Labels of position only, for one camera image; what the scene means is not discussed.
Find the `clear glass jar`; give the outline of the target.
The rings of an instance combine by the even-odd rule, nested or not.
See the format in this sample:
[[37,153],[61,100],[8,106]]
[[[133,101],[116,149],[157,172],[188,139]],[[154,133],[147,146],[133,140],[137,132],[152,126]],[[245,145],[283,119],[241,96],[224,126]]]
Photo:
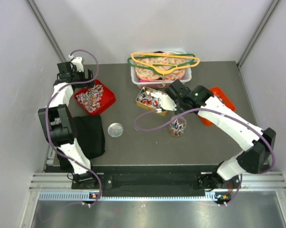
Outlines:
[[184,134],[184,130],[187,126],[187,122],[183,117],[177,118],[176,116],[171,118],[169,124],[169,133],[173,137],[180,137]]

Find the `red candy tray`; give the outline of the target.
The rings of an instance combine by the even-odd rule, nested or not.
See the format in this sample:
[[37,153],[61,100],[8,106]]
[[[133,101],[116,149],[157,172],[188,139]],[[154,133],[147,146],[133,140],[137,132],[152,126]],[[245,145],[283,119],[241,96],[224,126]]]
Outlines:
[[115,94],[100,80],[93,87],[80,89],[74,94],[75,101],[88,115],[100,115],[116,102]]

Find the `gold candy tin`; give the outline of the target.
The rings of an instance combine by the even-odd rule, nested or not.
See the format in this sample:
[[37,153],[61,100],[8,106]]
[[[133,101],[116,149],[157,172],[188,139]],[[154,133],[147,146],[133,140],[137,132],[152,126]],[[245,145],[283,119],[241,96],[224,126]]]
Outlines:
[[167,110],[160,106],[159,100],[166,93],[144,86],[136,97],[136,105],[148,111],[156,111],[161,116],[166,116]]

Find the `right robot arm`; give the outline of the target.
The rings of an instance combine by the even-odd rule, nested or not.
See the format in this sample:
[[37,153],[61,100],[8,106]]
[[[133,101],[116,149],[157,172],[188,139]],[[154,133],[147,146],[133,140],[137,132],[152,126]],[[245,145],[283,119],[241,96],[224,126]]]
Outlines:
[[274,168],[276,132],[273,129],[263,130],[249,123],[202,85],[191,90],[180,80],[176,80],[165,92],[173,100],[173,108],[177,114],[193,112],[212,122],[242,149],[237,155],[220,163],[211,174],[199,177],[203,189],[223,188],[232,178],[243,173],[261,174]]

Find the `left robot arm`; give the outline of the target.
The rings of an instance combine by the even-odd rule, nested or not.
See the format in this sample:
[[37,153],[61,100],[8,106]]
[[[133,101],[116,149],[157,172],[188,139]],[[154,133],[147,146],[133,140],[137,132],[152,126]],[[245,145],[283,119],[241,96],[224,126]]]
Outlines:
[[72,168],[67,177],[72,181],[72,189],[92,189],[98,184],[98,176],[90,172],[92,168],[93,146],[87,142],[85,134],[92,134],[89,117],[76,117],[68,109],[74,90],[79,85],[72,82],[85,80],[83,59],[59,63],[54,82],[54,92],[48,105],[38,111],[38,117],[49,144],[58,150],[62,168]]

